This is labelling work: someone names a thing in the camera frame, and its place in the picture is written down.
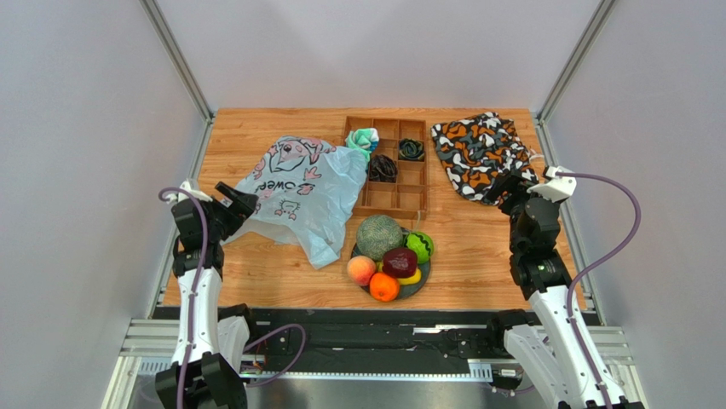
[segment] plastic bag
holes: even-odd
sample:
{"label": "plastic bag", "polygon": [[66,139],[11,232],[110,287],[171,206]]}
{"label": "plastic bag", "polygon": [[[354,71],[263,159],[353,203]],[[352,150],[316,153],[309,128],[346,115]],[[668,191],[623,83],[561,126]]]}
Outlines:
{"label": "plastic bag", "polygon": [[314,268],[340,258],[345,222],[366,183],[366,156],[314,138],[283,136],[237,184],[259,196],[255,214],[231,238],[259,233],[300,245]]}

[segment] camouflage pattern cloth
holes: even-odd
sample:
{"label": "camouflage pattern cloth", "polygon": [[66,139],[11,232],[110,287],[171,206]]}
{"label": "camouflage pattern cloth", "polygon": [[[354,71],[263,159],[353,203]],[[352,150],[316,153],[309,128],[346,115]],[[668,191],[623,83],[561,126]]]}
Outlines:
{"label": "camouflage pattern cloth", "polygon": [[436,153],[454,190],[468,200],[498,205],[485,199],[494,179],[510,170],[539,180],[529,164],[529,151],[516,135],[514,121],[496,112],[450,122],[431,128]]}

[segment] gray wall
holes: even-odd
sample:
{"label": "gray wall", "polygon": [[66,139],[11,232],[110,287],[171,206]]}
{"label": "gray wall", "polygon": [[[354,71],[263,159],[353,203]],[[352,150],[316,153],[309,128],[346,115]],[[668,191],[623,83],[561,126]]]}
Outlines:
{"label": "gray wall", "polygon": [[217,107],[540,108],[597,0],[159,0]]}
{"label": "gray wall", "polygon": [[[641,200],[632,244],[594,272],[653,408],[723,407],[726,3],[619,2],[550,121],[560,163],[612,176]],[[582,181],[572,198],[592,261],[632,209]]]}
{"label": "gray wall", "polygon": [[136,0],[0,13],[0,406],[96,408],[203,124]]}

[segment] wooden table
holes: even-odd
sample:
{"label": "wooden table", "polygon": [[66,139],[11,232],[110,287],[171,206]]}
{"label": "wooden table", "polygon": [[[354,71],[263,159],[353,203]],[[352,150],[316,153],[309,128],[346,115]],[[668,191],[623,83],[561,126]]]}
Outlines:
{"label": "wooden table", "polygon": [[[212,130],[199,185],[215,192],[218,181],[235,186],[246,177],[270,146],[283,135],[340,141],[346,116],[422,119],[430,127],[485,111],[515,120],[522,142],[540,152],[530,112],[526,109],[222,109]],[[434,152],[432,140],[429,150]],[[533,161],[538,174],[542,159]],[[377,302],[354,285],[345,271],[355,232],[363,221],[352,217],[337,262],[314,270],[302,248],[276,245],[248,233],[224,247],[225,265],[219,305],[245,302],[275,308],[529,308],[510,277],[509,223],[499,209],[469,202],[452,189],[441,162],[429,161],[429,213],[420,230],[435,242],[431,276],[415,296],[398,302]],[[415,221],[399,220],[413,228]],[[560,251],[571,275],[575,269],[564,233]],[[179,305],[172,275],[164,304]]]}

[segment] green ball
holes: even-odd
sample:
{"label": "green ball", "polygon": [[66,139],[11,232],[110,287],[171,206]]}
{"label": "green ball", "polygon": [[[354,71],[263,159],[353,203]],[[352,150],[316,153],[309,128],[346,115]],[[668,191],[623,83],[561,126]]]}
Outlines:
{"label": "green ball", "polygon": [[400,247],[403,243],[403,232],[393,218],[386,215],[375,215],[365,219],[355,235],[358,250],[374,261],[381,261],[389,250]]}
{"label": "green ball", "polygon": [[408,237],[406,237],[406,247],[416,253],[419,264],[424,264],[434,254],[434,240],[426,233],[413,232],[408,234]]}

